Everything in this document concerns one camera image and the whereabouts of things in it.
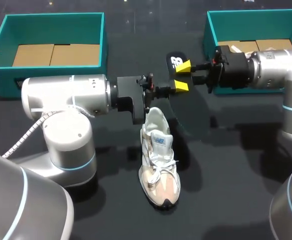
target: cardboard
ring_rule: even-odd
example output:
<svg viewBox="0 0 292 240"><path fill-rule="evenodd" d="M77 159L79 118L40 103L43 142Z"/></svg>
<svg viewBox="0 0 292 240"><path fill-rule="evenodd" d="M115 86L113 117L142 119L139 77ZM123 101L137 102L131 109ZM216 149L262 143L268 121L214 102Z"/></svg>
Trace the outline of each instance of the cardboard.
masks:
<svg viewBox="0 0 292 240"><path fill-rule="evenodd" d="M19 45L13 67L49 66L54 44Z"/></svg>
<svg viewBox="0 0 292 240"><path fill-rule="evenodd" d="M51 66L85 66L99 64L98 44L55 45Z"/></svg>
<svg viewBox="0 0 292 240"><path fill-rule="evenodd" d="M291 50L292 44L289 39L268 39L268 40L257 40L257 45L260 51L266 50Z"/></svg>
<svg viewBox="0 0 292 240"><path fill-rule="evenodd" d="M228 45L230 51L233 53L236 53L236 51L233 50L231 46L235 46L243 53L251 53L259 50L256 41L219 41L218 45L220 46Z"/></svg>

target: cardboard box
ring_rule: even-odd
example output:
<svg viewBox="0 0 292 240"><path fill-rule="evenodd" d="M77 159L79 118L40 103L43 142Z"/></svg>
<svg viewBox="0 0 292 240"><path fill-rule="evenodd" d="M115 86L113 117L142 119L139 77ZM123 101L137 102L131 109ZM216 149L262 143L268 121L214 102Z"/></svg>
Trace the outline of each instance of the cardboard box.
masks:
<svg viewBox="0 0 292 240"><path fill-rule="evenodd" d="M29 44L18 46L12 66L93 66L98 63L98 44Z"/></svg>
<svg viewBox="0 0 292 240"><path fill-rule="evenodd" d="M98 44L55 45L51 57L51 66L98 65Z"/></svg>
<svg viewBox="0 0 292 240"><path fill-rule="evenodd" d="M267 39L256 42L260 51L292 49L292 43L289 39Z"/></svg>
<svg viewBox="0 0 292 240"><path fill-rule="evenodd" d="M106 75L104 26L102 12L6 15L0 27L0 98L19 99L27 78ZM53 52L61 45L67 52Z"/></svg>
<svg viewBox="0 0 292 240"><path fill-rule="evenodd" d="M228 41L256 41L261 51L292 49L292 9L208 11L203 38L206 59L214 57L220 42ZM214 88L215 94L281 92L282 89Z"/></svg>
<svg viewBox="0 0 292 240"><path fill-rule="evenodd" d="M219 41L218 45L228 45L230 51L233 53L236 53L236 51L232 48L232 46L235 46L238 50L245 54L251 54L252 52L259 50L256 41Z"/></svg>
<svg viewBox="0 0 292 240"><path fill-rule="evenodd" d="M49 66L54 44L19 45L13 67Z"/></svg>

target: black table surface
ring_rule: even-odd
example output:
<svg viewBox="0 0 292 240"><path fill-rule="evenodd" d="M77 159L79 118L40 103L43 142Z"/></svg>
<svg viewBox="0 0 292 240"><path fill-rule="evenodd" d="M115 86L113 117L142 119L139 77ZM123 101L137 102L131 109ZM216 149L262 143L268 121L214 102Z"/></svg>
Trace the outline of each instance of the black table surface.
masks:
<svg viewBox="0 0 292 240"><path fill-rule="evenodd" d="M165 55L182 51L203 60L201 33L109 36L108 78L153 72L166 81ZM138 179L140 125L128 112L92 121L98 188L76 202L73 240L273 239L271 199L292 172L292 143L280 137L280 94L215 96L205 86L153 102L171 124L181 179L179 203L154 209ZM0 101L0 154L31 126L20 101ZM14 154L46 151L36 131Z"/></svg>

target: new balance logo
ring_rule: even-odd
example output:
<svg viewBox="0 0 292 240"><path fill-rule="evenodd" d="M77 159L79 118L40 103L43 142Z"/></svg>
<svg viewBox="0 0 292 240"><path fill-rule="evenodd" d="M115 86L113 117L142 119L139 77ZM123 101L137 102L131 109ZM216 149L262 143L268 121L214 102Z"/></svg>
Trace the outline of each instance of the new balance logo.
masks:
<svg viewBox="0 0 292 240"><path fill-rule="evenodd" d="M159 138L159 137L157 137L157 138L155 139L155 142L158 143L158 144L165 144L165 139L164 139L164 138Z"/></svg>
<svg viewBox="0 0 292 240"><path fill-rule="evenodd" d="M174 57L174 56L172 56L170 58L170 60L171 60L171 63L172 63L172 67L174 69L176 68L176 66L178 66L178 65L180 65L180 64L183 63L183 61L182 61L182 59L180 57Z"/></svg>

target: white cable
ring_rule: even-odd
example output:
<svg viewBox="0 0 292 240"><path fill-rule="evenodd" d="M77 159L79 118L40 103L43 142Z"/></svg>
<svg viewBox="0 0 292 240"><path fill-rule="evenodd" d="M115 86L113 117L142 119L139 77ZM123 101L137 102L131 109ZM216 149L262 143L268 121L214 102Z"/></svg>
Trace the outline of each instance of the white cable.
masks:
<svg viewBox="0 0 292 240"><path fill-rule="evenodd" d="M81 112L83 115L85 115L88 118L94 118L94 115L91 115L89 112L87 112L85 109L83 109L80 106L76 105L67 105L68 109L76 109L79 112ZM46 121L49 117L53 116L56 113L62 112L63 110L58 110L58 111L50 111L43 115L40 119L38 119L33 126L16 142L14 146L12 146L2 157L3 158L8 158L10 155L12 155L25 141L26 139L39 127L42 125L44 121Z"/></svg>

